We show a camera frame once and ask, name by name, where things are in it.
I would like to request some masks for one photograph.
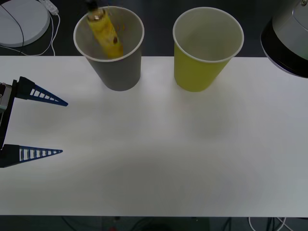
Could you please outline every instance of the yellow paper cup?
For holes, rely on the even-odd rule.
[[[241,25],[211,7],[183,13],[173,26],[174,78],[188,91],[206,89],[244,43]]]

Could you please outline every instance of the cup rim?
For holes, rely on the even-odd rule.
[[[143,38],[144,38],[144,25],[142,23],[142,20],[139,18],[138,15],[136,15],[133,11],[129,10],[129,9],[126,9],[124,7],[118,7],[118,6],[104,6],[104,7],[99,7],[100,9],[103,9],[103,8],[120,8],[120,9],[123,9],[125,11],[128,11],[130,13],[132,13],[133,15],[136,16],[136,18],[139,20],[140,24],[141,24],[141,27],[142,27],[142,36],[141,36],[141,39],[140,39],[140,42],[138,43],[138,45],[128,54],[122,56],[122,57],[119,57],[119,58],[116,58],[116,59],[95,59],[91,56],[88,56],[87,54],[85,54],[80,48],[79,46],[77,45],[77,42],[76,42],[76,32],[77,32],[77,28],[79,26],[79,24],[81,23],[81,21],[88,15],[88,14],[85,14],[79,21],[78,23],[76,24],[75,26],[75,29],[74,29],[74,33],[73,33],[73,39],[74,39],[74,44],[75,44],[75,47],[77,48],[77,50],[83,55],[85,56],[86,58],[88,59],[91,59],[93,61],[97,61],[97,62],[101,62],[101,63],[110,63],[110,62],[115,62],[115,61],[119,61],[119,60],[122,60],[122,59],[125,59],[127,57],[129,57],[130,55],[132,55],[142,44],[142,41],[143,41]]]
[[[214,60],[214,61],[211,61],[211,60],[203,60],[203,59],[196,58],[196,57],[192,56],[191,54],[188,54],[188,53],[179,45],[179,43],[178,43],[178,41],[177,41],[177,39],[176,39],[176,36],[175,36],[175,27],[176,27],[176,25],[177,25],[177,23],[178,23],[178,21],[179,21],[180,18],[182,18],[182,17],[183,17],[185,14],[187,14],[188,12],[190,12],[190,11],[195,11],[195,10],[197,10],[197,9],[207,9],[207,10],[219,11],[219,12],[221,12],[221,13],[227,15],[228,17],[230,17],[230,18],[237,24],[237,26],[238,26],[239,29],[240,29],[241,35],[242,35],[242,41],[241,41],[241,45],[240,45],[239,49],[238,49],[233,55],[231,55],[231,56],[229,56],[229,57],[227,57],[227,58],[225,58],[225,59],[221,59],[221,60]],[[172,30],[172,34],[173,34],[173,40],[174,40],[175,44],[177,45],[177,47],[178,47],[184,54],[186,54],[188,57],[190,57],[190,58],[192,58],[192,59],[194,59],[194,60],[197,60],[197,61],[200,61],[200,62],[203,62],[203,63],[210,63],[210,64],[222,63],[222,62],[224,62],[224,61],[230,60],[231,58],[233,58],[234,56],[236,56],[236,55],[240,52],[240,50],[242,49],[243,44],[244,44],[244,32],[243,32],[243,29],[242,29],[240,23],[239,23],[231,14],[229,14],[229,13],[223,11],[223,10],[220,10],[220,9],[217,9],[217,8],[213,8],[213,7],[197,7],[197,8],[193,8],[193,9],[190,9],[190,10],[188,10],[188,11],[185,11],[185,12],[182,13],[182,14],[177,18],[177,20],[175,21],[174,26],[173,26],[173,30]]]

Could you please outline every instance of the white cable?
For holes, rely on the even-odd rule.
[[[281,224],[281,226],[276,230],[276,231],[279,231],[279,230],[281,230],[283,227],[284,227],[284,225],[285,225],[285,221],[287,220],[287,218],[284,218],[283,219],[283,221],[281,221],[282,222],[282,224]]]
[[[53,37],[53,19],[52,19],[52,16],[51,16],[50,13],[49,13],[49,17],[50,17],[50,19],[51,19],[51,27],[52,27],[52,30],[51,30],[51,39],[50,39],[50,43],[49,43],[48,47],[46,48],[46,50],[43,51],[41,54],[32,54],[32,55],[29,55],[29,54],[25,54],[25,53],[23,53],[23,52],[21,52],[21,54],[23,54],[23,55],[25,55],[25,56],[40,56],[40,55],[44,54],[44,53],[48,50],[48,48],[50,47],[50,45],[51,45],[51,43],[52,43],[52,37]],[[1,46],[1,45],[0,45],[0,47],[6,48],[6,49],[9,49],[9,50],[12,50],[12,51],[20,52],[19,50],[16,50],[16,49],[13,49],[13,48],[10,48],[10,47],[4,47],[4,46]]]
[[[248,218],[248,222],[249,222],[250,228],[251,228],[253,231],[256,231],[256,230],[254,229],[254,227],[252,227],[252,224],[251,224],[251,221],[250,221],[250,217]]]
[[[287,226],[285,224],[285,221],[284,221],[284,226],[289,230],[289,231],[293,231],[289,226]]]
[[[59,26],[60,26],[60,21],[61,21],[60,16],[59,16],[58,13],[56,13],[56,16],[58,16],[58,18],[59,18],[59,23],[58,23],[58,26],[57,26],[57,29],[56,29],[56,33],[54,34],[54,37],[53,37],[53,39],[52,39],[52,41],[51,41],[51,48],[52,48],[52,51],[53,51],[53,55],[54,55],[54,56],[56,56],[56,52],[54,51],[54,48],[53,48],[53,41],[54,41],[54,39],[55,39],[56,36],[57,36],[58,29],[59,29]]]
[[[287,225],[285,224],[285,221],[287,220],[287,218],[284,218],[283,220],[281,220],[280,218],[277,218],[277,219],[278,219],[282,224],[281,224],[281,226],[280,226],[276,231],[281,230],[284,226],[285,226],[288,230],[293,231],[292,229],[290,229],[289,226],[287,226]],[[254,229],[254,227],[252,227],[250,217],[248,218],[248,223],[249,223],[250,228],[251,228],[253,231],[256,231],[256,230]]]

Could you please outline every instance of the paper cup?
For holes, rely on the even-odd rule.
[[[116,59],[107,57],[94,38],[87,23],[87,15],[75,27],[74,43],[108,88],[116,91],[128,90],[140,79],[140,46],[144,38],[144,26],[141,19],[128,9],[116,6],[102,8],[110,13],[111,22],[123,43],[124,56]]]
[[[174,77],[188,91],[206,89],[241,50],[244,33],[230,14],[200,7],[183,13],[173,26]]]

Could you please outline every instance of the white round device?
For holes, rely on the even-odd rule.
[[[24,45],[39,39],[49,26],[50,17],[47,9],[35,0],[11,0],[3,7],[19,23],[24,34]],[[23,36],[15,20],[0,7],[0,45],[21,47]]]

